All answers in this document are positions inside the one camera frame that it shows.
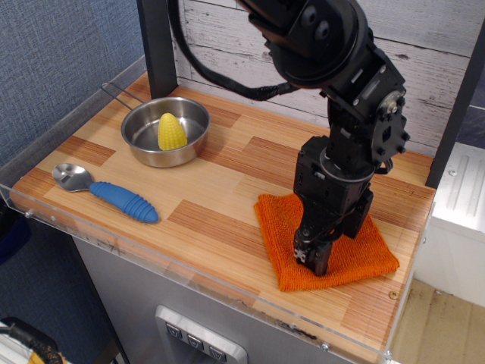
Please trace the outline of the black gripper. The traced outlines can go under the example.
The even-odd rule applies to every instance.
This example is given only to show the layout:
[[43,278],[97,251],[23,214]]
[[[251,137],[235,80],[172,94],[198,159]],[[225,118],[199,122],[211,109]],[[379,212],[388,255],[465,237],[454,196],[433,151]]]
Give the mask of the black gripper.
[[354,171],[339,167],[329,151],[330,139],[326,136],[313,136],[306,142],[297,158],[293,186],[303,206],[294,256],[316,276],[326,274],[333,241],[344,235],[343,219],[370,189],[374,175],[368,163]]

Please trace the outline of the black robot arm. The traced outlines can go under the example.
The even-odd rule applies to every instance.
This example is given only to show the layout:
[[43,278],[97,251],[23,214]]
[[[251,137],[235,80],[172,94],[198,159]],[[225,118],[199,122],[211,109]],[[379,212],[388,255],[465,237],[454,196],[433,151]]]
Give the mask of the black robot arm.
[[277,72],[291,86],[327,99],[328,136],[301,148],[293,184],[303,215],[296,261],[327,272],[333,243],[355,237],[373,199],[375,174],[387,174],[405,151],[404,78],[375,46],[355,1],[244,1]]

